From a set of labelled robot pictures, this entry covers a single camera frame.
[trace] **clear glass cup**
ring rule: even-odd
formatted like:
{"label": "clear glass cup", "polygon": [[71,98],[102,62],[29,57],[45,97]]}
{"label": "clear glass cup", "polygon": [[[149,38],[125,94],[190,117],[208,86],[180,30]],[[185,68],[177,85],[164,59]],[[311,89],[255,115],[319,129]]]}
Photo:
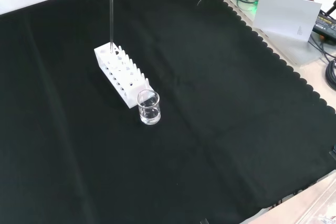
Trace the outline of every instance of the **clear glass cup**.
{"label": "clear glass cup", "polygon": [[138,94],[140,119],[144,124],[153,125],[161,118],[160,96],[152,90],[143,90]]}

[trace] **white card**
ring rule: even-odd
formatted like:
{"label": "white card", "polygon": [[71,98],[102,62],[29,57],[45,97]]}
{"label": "white card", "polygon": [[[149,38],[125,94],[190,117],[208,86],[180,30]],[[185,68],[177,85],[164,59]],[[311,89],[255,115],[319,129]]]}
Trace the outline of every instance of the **white card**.
{"label": "white card", "polygon": [[253,27],[308,41],[321,6],[308,0],[259,0]]}

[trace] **white clamp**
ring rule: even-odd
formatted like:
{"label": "white clamp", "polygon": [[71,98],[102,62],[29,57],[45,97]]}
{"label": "white clamp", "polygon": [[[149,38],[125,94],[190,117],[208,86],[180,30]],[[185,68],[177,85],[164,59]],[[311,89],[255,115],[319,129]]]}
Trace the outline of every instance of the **white clamp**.
{"label": "white clamp", "polygon": [[138,94],[142,90],[153,90],[148,78],[121,47],[113,44],[111,54],[110,43],[107,43],[96,48],[95,54],[99,67],[129,108],[138,105]]}

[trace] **black tablecloth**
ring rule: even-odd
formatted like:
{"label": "black tablecloth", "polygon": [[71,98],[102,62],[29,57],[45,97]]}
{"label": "black tablecloth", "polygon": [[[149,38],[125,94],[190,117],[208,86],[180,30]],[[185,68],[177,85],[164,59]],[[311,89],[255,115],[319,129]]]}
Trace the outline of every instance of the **black tablecloth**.
{"label": "black tablecloth", "polygon": [[1,223],[239,223],[334,169],[335,110],[223,0],[115,0],[160,94],[140,123],[100,71],[109,0],[0,17]]}

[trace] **cable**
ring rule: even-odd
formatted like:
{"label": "cable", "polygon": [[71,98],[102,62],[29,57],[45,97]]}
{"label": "cable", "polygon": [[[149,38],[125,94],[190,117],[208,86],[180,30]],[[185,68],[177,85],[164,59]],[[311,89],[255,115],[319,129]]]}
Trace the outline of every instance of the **cable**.
{"label": "cable", "polygon": [[310,41],[309,43],[314,46],[317,50],[319,50],[321,53],[323,53],[324,57],[326,58],[326,60],[328,61],[328,66],[325,70],[325,75],[326,75],[326,81],[328,83],[328,85],[336,91],[336,74],[335,74],[335,70],[336,69],[336,62],[335,62],[335,56],[327,53],[324,49],[324,41],[321,42],[321,46],[318,45],[318,43],[316,42],[316,40],[310,35],[310,38],[314,41],[315,45],[314,46]]}
{"label": "cable", "polygon": [[322,10],[320,11],[320,13],[323,14],[324,16],[327,16],[327,17],[329,17],[329,18],[335,20],[333,17],[330,16],[330,14],[328,14],[328,13],[322,11]]}
{"label": "cable", "polygon": [[334,68],[336,68],[335,60],[331,60],[325,70],[325,75],[328,85],[336,91],[336,74]]}
{"label": "cable", "polygon": [[246,0],[237,0],[237,4],[238,4],[238,1],[240,1],[242,3],[245,3],[245,4],[257,4],[258,3],[258,1],[250,2],[250,1],[246,1]]}

